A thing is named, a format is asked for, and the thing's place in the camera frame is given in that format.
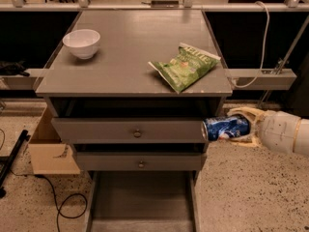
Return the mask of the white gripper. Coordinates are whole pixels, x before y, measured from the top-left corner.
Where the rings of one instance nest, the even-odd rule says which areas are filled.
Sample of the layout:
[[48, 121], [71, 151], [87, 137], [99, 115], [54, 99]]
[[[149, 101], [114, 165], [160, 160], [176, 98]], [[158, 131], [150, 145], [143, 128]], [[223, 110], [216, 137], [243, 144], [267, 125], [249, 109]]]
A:
[[262, 144], [272, 151], [291, 154], [294, 149], [296, 129], [301, 118], [283, 111], [266, 113], [253, 107], [236, 107], [227, 112], [228, 116], [241, 115], [250, 123], [251, 130], [258, 130], [259, 138], [254, 134], [231, 138], [230, 142], [243, 147], [260, 147]]

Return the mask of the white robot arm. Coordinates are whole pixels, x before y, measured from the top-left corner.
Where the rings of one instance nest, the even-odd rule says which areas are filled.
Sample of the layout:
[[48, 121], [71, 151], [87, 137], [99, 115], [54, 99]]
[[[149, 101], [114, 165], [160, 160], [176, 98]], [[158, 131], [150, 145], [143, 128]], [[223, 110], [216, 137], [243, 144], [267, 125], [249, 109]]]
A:
[[242, 115], [249, 121], [250, 133], [232, 139], [244, 147], [266, 147], [271, 151], [309, 156], [309, 120], [283, 111], [252, 107], [232, 108], [228, 116]]

